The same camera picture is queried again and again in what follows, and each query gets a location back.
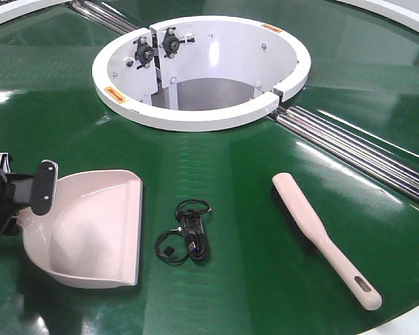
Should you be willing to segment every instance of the circular opening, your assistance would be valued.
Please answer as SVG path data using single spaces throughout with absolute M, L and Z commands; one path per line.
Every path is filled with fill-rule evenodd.
M 184 17 L 117 38 L 96 57 L 102 100 L 138 123 L 231 128 L 272 112 L 307 80 L 310 56 L 279 28 L 236 17 Z

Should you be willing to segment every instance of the green surface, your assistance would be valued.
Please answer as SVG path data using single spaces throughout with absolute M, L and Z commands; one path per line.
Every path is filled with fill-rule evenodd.
M 325 1 L 111 4 L 139 25 L 204 13 L 288 30 L 314 60 L 292 103 L 384 139 L 376 141 L 419 169 L 414 33 Z M 61 6 L 0 26 L 0 151 L 13 155 L 14 171 L 33 172 L 50 158 L 61 176 L 121 168 L 145 185 L 134 288 L 68 288 L 31 263 L 20 237 L 1 240 L 0 334 L 349 335 L 419 303 L 419 205 L 267 119 L 174 133 L 122 118 L 91 79 L 95 55 L 116 36 Z M 381 293 L 381 309 L 365 311 L 321 255 L 302 252 L 269 195 L 281 171 L 294 175 L 332 239 Z M 214 208 L 204 217 L 210 259 L 169 267 L 154 241 L 177 226 L 175 205 L 193 197 Z

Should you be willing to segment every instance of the black object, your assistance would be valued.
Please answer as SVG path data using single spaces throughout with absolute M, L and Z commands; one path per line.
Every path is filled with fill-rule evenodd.
M 174 58 L 174 56 L 177 54 L 180 44 L 189 42 L 194 43 L 196 40 L 195 38 L 190 38 L 188 40 L 179 40 L 175 33 L 174 33 L 175 27 L 170 27 L 166 29 L 165 38 L 163 39 L 162 46 L 165 50 L 165 58 Z
M 0 154 L 0 237 L 18 235 L 16 216 L 19 210 L 31 207 L 36 215 L 44 215 L 52 206 L 57 183 L 57 164 L 42 161 L 36 174 L 10 171 L 9 154 Z
M 202 209 L 190 208 L 190 204 L 200 204 L 204 207 Z M 195 261 L 204 260 L 210 248 L 201 216 L 211 210 L 210 204 L 201 199 L 188 199 L 180 202 L 175 212 L 175 218 L 180 222 L 180 227 L 160 234 L 155 241 L 155 254 L 162 261 L 170 264 L 181 264 L 189 256 Z M 172 258 L 175 252 L 172 246 L 168 246 L 163 252 L 160 250 L 161 243 L 170 235 L 179 235 L 184 240 L 186 255 L 178 260 Z
M 134 43 L 137 43 L 135 59 L 141 63 L 141 65 L 137 67 L 137 70 L 139 68 L 149 68 L 149 63 L 154 59 L 154 48 L 147 44 L 145 37 L 140 37 Z

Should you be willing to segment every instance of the metal rail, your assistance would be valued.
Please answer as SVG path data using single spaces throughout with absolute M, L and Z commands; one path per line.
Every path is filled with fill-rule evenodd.
M 138 29 L 137 26 L 126 21 L 121 15 L 113 13 L 108 9 L 87 0 L 73 0 L 71 2 L 71 7 L 91 21 L 102 24 L 119 34 L 127 34 Z
M 293 133 L 419 202 L 419 172 L 385 155 L 371 142 L 301 107 L 287 110 L 279 107 L 274 119 Z

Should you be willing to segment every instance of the pink dustpan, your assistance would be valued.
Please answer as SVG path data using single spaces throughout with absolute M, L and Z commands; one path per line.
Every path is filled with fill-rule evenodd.
M 76 288 L 136 285 L 142 181 L 125 170 L 72 174 L 57 182 L 50 212 L 21 211 L 29 258 Z

